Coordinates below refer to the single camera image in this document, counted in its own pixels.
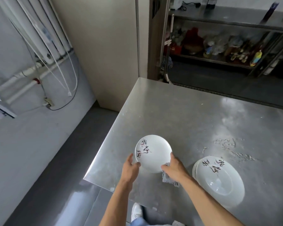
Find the metal shelf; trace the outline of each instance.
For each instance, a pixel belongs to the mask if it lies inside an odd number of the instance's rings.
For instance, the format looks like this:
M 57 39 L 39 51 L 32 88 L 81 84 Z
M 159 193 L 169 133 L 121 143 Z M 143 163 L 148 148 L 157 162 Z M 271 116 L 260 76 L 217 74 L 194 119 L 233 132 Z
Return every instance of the metal shelf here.
M 228 65 L 228 66 L 232 66 L 232 67 L 240 67 L 240 68 L 245 68 L 245 69 L 249 69 L 249 70 L 252 70 L 253 68 L 255 68 L 255 67 L 249 66 L 249 62 L 246 62 L 245 64 L 243 64 L 240 61 L 235 60 L 234 62 L 228 63 L 225 60 L 225 57 L 223 55 L 220 55 L 220 54 L 219 55 L 213 55 L 210 58 L 205 58 L 200 54 L 196 54 L 196 55 L 173 54 L 173 55 L 183 57 L 183 58 L 188 58 L 188 59 L 196 59 L 196 60 L 206 61 L 206 62 L 210 62 L 210 63 Z
M 212 10 L 206 10 L 205 6 L 196 8 L 194 5 L 183 5 L 186 11 L 170 10 L 169 15 L 174 14 L 191 21 L 210 22 L 226 25 L 261 28 L 283 33 L 283 12 L 275 11 L 268 21 L 262 22 L 267 11 L 244 9 L 234 7 L 216 6 Z

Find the ceramic plate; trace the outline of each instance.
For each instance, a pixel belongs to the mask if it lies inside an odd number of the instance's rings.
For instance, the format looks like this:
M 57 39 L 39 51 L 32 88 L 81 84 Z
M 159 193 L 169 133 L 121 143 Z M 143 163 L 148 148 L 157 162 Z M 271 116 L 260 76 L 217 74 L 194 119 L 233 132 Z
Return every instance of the ceramic plate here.
M 135 157 L 141 166 L 151 173 L 161 172 L 161 165 L 170 162 L 170 144 L 162 137 L 148 135 L 139 140 L 135 147 Z
M 230 208 L 242 202 L 244 184 L 230 163 L 218 157 L 207 156 L 197 161 L 192 171 L 196 181 L 222 206 Z

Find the white sneaker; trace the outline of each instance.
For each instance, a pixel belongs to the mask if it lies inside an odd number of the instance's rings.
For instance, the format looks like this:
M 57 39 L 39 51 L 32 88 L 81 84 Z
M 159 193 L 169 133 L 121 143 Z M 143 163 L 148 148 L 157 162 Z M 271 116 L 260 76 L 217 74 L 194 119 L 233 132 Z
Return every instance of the white sneaker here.
M 143 217 L 142 206 L 139 203 L 135 202 L 132 207 L 131 222 L 139 217 Z

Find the gray floor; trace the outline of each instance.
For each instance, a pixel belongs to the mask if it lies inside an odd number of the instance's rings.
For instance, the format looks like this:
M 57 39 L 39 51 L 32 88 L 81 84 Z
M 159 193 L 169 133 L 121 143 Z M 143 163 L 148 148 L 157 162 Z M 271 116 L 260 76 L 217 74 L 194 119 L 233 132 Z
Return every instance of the gray floor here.
M 118 113 L 95 105 L 5 223 L 5 226 L 98 226 L 112 192 L 83 177 Z M 131 222 L 133 202 L 128 202 Z M 144 208 L 150 224 L 172 224 L 166 216 Z
M 202 65 L 173 61 L 168 76 L 174 83 L 283 106 L 283 79 L 270 75 L 247 77 L 246 73 L 235 72 L 231 67 L 216 69 L 209 63 Z

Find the right hand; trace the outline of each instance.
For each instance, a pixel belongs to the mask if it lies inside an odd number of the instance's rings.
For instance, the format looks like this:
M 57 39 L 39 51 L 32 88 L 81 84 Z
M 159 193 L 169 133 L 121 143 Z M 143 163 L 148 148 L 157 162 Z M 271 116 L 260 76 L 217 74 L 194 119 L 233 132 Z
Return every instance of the right hand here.
M 190 178 L 190 175 L 184 167 L 183 163 L 177 157 L 175 157 L 172 152 L 170 166 L 162 165 L 161 169 L 166 172 L 170 176 L 170 178 L 179 183 L 184 178 Z

